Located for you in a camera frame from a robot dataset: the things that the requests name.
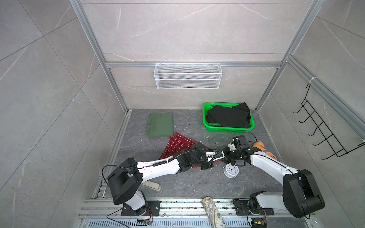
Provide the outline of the black skirt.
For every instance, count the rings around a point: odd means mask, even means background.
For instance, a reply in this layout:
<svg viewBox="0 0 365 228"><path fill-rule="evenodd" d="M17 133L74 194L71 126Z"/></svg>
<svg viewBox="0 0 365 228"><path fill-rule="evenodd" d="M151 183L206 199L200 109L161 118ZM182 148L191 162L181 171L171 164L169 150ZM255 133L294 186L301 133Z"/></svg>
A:
<svg viewBox="0 0 365 228"><path fill-rule="evenodd" d="M219 124L222 127L250 128L251 111L246 103L234 107L215 105L207 111L205 120L210 124Z"/></svg>

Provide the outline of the red polka dot skirt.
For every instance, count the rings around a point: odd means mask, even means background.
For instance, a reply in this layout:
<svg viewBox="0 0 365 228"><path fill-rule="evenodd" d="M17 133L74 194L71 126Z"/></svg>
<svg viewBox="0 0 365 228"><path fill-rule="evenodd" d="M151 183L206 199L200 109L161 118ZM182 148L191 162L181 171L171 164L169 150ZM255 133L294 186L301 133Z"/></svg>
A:
<svg viewBox="0 0 365 228"><path fill-rule="evenodd" d="M160 156L160 161L155 166L165 164L173 165L178 168L178 172L185 172L182 171L182 151L191 148L197 143L200 142L188 138L180 133L175 133L170 137L164 152Z"/></svg>

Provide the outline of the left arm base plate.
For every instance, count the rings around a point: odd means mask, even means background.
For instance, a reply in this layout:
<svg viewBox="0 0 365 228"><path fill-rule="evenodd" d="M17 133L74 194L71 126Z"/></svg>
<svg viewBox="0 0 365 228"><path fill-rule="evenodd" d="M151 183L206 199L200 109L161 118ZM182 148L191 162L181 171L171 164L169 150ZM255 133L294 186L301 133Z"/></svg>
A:
<svg viewBox="0 0 365 228"><path fill-rule="evenodd" d="M158 216L160 212L161 201L158 200L148 200L146 205L138 210L133 210L129 205L125 204L121 211L121 216Z"/></svg>

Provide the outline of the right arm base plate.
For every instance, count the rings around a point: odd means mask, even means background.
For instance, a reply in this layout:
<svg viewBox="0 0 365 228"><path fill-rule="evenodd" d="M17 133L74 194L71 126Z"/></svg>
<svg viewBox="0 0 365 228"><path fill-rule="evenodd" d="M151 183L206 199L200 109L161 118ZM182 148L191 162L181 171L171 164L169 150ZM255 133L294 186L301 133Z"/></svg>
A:
<svg viewBox="0 0 365 228"><path fill-rule="evenodd" d="M252 199L233 199L236 215L247 216L247 215L274 215L273 209L263 209L257 205Z"/></svg>

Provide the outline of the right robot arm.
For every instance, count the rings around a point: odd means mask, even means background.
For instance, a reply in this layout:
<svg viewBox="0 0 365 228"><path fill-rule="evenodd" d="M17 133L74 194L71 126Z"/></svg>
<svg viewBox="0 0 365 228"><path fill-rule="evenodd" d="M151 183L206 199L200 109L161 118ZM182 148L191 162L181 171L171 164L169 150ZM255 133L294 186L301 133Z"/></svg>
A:
<svg viewBox="0 0 365 228"><path fill-rule="evenodd" d="M278 209L302 218L325 208L314 175L306 169L298 170L278 161L261 141L249 145L245 136L237 136L225 147L223 154L225 163L235 166L237 161L243 161L263 170L282 185L281 192L261 191L250 195L249 210L254 214Z"/></svg>

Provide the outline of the green skirt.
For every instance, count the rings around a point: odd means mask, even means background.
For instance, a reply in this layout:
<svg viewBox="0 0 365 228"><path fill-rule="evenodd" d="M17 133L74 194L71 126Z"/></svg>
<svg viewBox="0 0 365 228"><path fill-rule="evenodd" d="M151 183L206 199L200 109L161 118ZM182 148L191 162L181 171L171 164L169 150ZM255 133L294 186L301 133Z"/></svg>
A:
<svg viewBox="0 0 365 228"><path fill-rule="evenodd" d="M146 135L148 137L170 137L174 133L172 112L166 114L151 113L148 115L146 128Z"/></svg>

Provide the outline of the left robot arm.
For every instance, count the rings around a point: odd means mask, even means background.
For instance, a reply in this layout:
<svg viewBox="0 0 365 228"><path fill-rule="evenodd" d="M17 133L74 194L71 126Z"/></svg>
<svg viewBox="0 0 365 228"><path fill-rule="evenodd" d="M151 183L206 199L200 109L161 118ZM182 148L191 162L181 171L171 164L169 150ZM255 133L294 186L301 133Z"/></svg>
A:
<svg viewBox="0 0 365 228"><path fill-rule="evenodd" d="M198 143L167 158L155 161L136 161L133 157L120 165L106 165L115 169L102 177L110 189L114 205L126 204L135 215L141 215L148 207L144 194L139 190L143 183L166 175L175 175L199 166L209 169L217 160L224 158L224 151L206 148Z"/></svg>

